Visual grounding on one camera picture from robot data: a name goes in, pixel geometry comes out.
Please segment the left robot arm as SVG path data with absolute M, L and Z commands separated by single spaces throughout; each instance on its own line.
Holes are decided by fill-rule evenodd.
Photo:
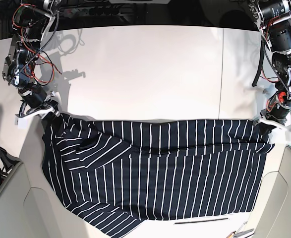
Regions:
M 265 131 L 275 128 L 285 131 L 286 140 L 291 143 L 291 123 L 285 125 L 287 115 L 291 116 L 291 0 L 249 0 L 247 3 L 261 34 L 260 60 L 252 86 L 257 85 L 260 77 L 265 78 L 264 60 L 277 78 L 273 81 L 276 92 L 254 123 Z

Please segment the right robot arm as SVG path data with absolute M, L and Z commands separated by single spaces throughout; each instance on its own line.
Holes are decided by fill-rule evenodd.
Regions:
M 44 51 L 51 39 L 41 42 L 52 25 L 58 27 L 60 5 L 59 0 L 23 0 L 12 15 L 14 33 L 2 77 L 22 98 L 15 116 L 20 128 L 33 117 L 59 116 L 58 103 L 53 100 L 55 92 L 45 90 L 58 71 Z

